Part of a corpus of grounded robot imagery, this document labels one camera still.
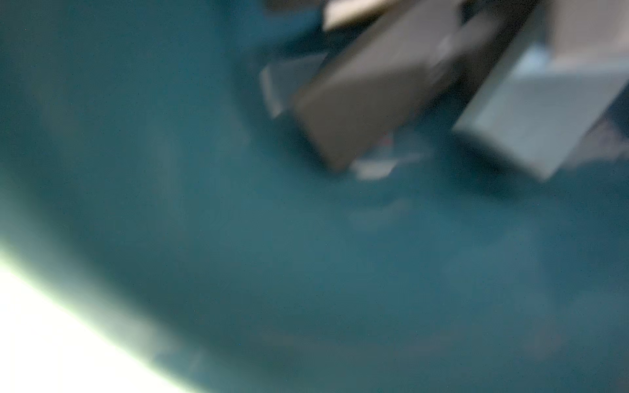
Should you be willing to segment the grey eraser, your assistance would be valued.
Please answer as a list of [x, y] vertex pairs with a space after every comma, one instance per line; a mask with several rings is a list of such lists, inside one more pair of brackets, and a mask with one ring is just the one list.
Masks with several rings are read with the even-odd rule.
[[457, 81], [460, 19], [452, 1], [404, 1], [298, 90], [296, 119], [330, 170], [346, 170]]

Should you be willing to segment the white eraser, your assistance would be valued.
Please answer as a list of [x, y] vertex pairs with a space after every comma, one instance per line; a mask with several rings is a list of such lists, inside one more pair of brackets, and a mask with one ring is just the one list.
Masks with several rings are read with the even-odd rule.
[[334, 0], [323, 8], [322, 29], [331, 31], [382, 15], [397, 0]]

